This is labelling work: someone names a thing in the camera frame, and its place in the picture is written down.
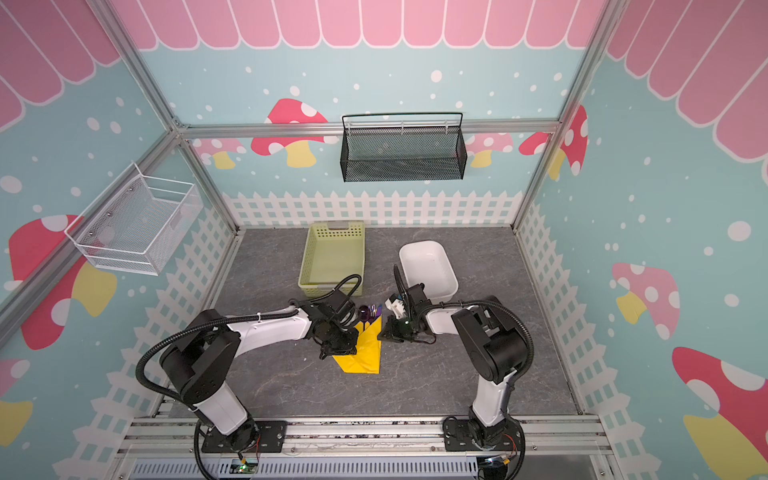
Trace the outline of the purple spoon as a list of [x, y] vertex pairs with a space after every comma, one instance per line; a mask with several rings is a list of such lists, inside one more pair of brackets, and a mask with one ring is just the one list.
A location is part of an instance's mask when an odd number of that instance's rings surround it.
[[358, 319], [363, 326], [371, 320], [371, 310], [369, 305], [361, 305], [358, 308]]

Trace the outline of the yellow paper napkin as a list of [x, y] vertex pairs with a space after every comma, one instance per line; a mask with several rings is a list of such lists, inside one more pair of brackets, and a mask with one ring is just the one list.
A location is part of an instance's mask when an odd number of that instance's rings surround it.
[[382, 318], [378, 317], [372, 324], [361, 322], [355, 328], [358, 332], [357, 353], [334, 356], [334, 360], [348, 374], [379, 374], [382, 342], [378, 335], [382, 330]]

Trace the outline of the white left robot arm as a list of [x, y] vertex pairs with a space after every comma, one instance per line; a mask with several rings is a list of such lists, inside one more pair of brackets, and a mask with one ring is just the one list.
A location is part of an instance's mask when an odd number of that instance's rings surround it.
[[286, 342], [310, 340], [320, 357], [357, 352], [358, 308], [291, 305], [249, 315], [200, 313], [178, 338], [162, 349], [160, 366], [179, 402], [221, 436], [254, 439], [258, 427], [236, 395], [231, 373], [241, 358]]

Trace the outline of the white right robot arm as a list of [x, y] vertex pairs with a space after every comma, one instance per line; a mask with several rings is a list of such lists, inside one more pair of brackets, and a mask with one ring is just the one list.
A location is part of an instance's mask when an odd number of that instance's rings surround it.
[[439, 335], [460, 338], [477, 371], [478, 388], [468, 424], [478, 443], [490, 443], [511, 424], [509, 397], [532, 366], [532, 336], [520, 318], [496, 297], [434, 303], [417, 284], [391, 295], [382, 341], [432, 344]]

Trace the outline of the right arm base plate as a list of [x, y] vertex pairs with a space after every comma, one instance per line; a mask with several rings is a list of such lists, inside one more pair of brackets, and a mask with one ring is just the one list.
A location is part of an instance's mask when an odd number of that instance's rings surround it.
[[475, 418], [449, 416], [442, 422], [442, 433], [449, 452], [520, 452], [525, 447], [521, 424], [514, 419], [485, 426]]

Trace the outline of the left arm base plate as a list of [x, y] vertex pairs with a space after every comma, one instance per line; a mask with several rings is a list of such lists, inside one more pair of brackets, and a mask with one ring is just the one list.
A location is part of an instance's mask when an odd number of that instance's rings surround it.
[[224, 435], [215, 427], [203, 434], [203, 453], [281, 453], [288, 422], [247, 420], [237, 430]]

